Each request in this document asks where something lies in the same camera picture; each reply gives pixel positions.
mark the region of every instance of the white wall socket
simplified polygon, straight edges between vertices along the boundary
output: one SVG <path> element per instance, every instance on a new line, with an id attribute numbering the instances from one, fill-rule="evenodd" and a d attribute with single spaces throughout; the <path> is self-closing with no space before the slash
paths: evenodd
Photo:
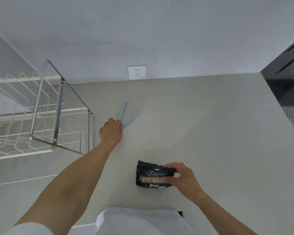
<path id="1" fill-rule="evenodd" d="M 128 71 L 130 80 L 145 79 L 147 65 L 128 66 Z"/>

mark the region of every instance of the dish drying rack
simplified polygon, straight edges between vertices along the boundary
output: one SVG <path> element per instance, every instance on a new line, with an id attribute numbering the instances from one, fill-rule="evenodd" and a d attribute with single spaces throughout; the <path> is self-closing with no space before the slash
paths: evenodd
<path id="1" fill-rule="evenodd" d="M 0 77 L 0 159 L 59 148 L 83 155 L 94 139 L 94 114 L 48 59 L 41 76 Z"/>

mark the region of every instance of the fingers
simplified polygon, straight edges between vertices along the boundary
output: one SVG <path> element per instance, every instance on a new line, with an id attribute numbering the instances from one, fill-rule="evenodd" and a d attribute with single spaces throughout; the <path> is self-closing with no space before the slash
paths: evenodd
<path id="1" fill-rule="evenodd" d="M 180 174 L 184 173 L 187 169 L 187 167 L 182 162 L 171 162 L 165 164 L 163 167 L 176 168 L 176 172 Z"/>
<path id="2" fill-rule="evenodd" d="M 179 178 L 177 177 L 172 177 L 172 176 L 162 176 L 160 177 L 160 181 L 164 183 L 169 183 L 171 185 L 176 186 Z"/>
<path id="3" fill-rule="evenodd" d="M 121 127 L 121 126 L 123 125 L 121 120 L 117 120 L 115 123 L 116 123 L 119 127 Z"/>

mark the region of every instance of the forearm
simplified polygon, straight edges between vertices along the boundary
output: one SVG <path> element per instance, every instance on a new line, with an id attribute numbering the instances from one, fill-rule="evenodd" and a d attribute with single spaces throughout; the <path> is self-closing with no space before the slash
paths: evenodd
<path id="1" fill-rule="evenodd" d="M 257 235 L 229 214 L 205 192 L 198 193 L 195 204 L 204 213 L 219 235 Z"/>
<path id="2" fill-rule="evenodd" d="M 50 182 L 17 224 L 37 222 L 46 225 L 55 235 L 67 234 L 86 210 L 113 148 L 111 143 L 101 142 L 70 164 Z"/>

